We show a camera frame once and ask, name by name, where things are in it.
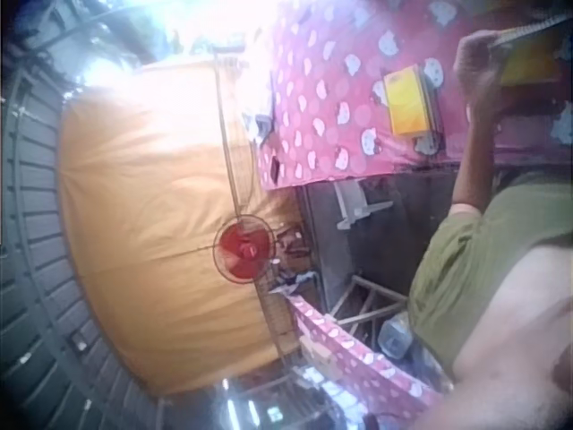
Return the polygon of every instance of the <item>bare skin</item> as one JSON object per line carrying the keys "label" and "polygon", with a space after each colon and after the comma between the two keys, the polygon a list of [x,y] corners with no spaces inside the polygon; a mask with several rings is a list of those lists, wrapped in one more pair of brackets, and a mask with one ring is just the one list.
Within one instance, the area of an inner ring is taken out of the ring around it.
{"label": "bare skin", "polygon": [[[450,214],[481,215],[492,198],[493,127],[502,57],[496,31],[463,38],[455,71],[471,109]],[[570,412],[573,284],[570,246],[541,244],[510,271],[453,366],[454,391],[412,427],[537,429]]]}

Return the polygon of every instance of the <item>hello kitty print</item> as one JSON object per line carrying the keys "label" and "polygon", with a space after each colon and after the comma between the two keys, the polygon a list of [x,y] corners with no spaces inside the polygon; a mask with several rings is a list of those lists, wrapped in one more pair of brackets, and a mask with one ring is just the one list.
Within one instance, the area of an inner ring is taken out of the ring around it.
{"label": "hello kitty print", "polygon": [[370,412],[391,413],[407,426],[440,400],[439,393],[367,348],[302,297],[287,299],[301,334],[332,352],[342,375],[337,383],[360,399]]}
{"label": "hello kitty print", "polygon": [[[490,16],[483,27],[523,24],[510,15]],[[257,160],[263,187],[442,168],[461,160],[469,123],[452,66],[459,39],[480,28],[481,17],[469,17],[455,0],[288,0],[278,2],[275,16],[262,34],[275,101],[274,132]],[[555,58],[570,77],[571,58],[564,55],[570,39],[561,45]],[[413,64],[435,91],[440,145],[391,134],[383,77]],[[571,83],[564,81],[565,87],[544,92],[555,99],[559,116],[528,117],[526,127],[516,118],[500,125],[498,162],[570,159]],[[270,179],[273,156],[279,161],[276,183]]]}

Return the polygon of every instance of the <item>fan guard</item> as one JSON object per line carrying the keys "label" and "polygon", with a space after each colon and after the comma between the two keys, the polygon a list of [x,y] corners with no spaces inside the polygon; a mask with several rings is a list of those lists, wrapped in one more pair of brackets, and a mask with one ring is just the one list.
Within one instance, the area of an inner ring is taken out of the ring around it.
{"label": "fan guard", "polygon": [[260,278],[275,256],[275,237],[262,219],[241,215],[219,229],[213,244],[218,271],[236,284]]}

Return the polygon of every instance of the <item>hand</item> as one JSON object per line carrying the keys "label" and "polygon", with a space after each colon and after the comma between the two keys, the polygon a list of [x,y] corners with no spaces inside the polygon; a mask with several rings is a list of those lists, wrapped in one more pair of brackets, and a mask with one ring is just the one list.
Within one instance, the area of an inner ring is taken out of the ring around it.
{"label": "hand", "polygon": [[499,35],[499,31],[479,30],[458,44],[454,73],[469,103],[472,121],[494,121],[500,109],[499,79],[507,49],[500,47],[491,52],[489,48]]}

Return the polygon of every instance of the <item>fabric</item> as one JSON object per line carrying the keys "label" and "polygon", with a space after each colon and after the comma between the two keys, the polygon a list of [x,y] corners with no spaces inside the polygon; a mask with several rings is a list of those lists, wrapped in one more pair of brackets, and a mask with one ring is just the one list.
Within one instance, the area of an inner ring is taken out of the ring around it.
{"label": "fabric", "polygon": [[[242,213],[272,228],[297,222],[292,190],[266,193],[221,70],[229,151]],[[159,64],[115,88],[89,89],[64,113],[59,193],[75,269],[101,327],[149,388],[166,395],[244,374],[277,358],[253,284],[213,262],[235,215],[211,63]],[[282,297],[270,297],[283,349],[296,348]]]}
{"label": "fabric", "polygon": [[448,216],[415,274],[408,313],[415,335],[444,371],[511,268],[545,240],[573,232],[570,184],[521,182],[498,194],[483,216]]}
{"label": "fabric", "polygon": [[[466,102],[452,66],[459,40],[479,29],[526,23],[520,11],[471,16],[455,1],[289,0],[261,37],[273,64],[275,133],[259,152],[265,188],[456,166],[468,131]],[[561,42],[565,52],[567,38]],[[571,159],[571,63],[559,57],[561,82],[512,89],[505,101],[550,106],[517,113],[496,130],[496,161],[509,165]],[[382,78],[418,64],[435,87],[445,143],[392,135]],[[558,114],[564,112],[566,120]],[[269,178],[272,156],[278,182]]]}
{"label": "fabric", "polygon": [[289,296],[288,300],[301,333],[332,353],[336,373],[342,375],[337,383],[369,412],[394,417],[403,426],[441,399],[439,393],[395,367],[383,354],[374,353],[302,297]]}

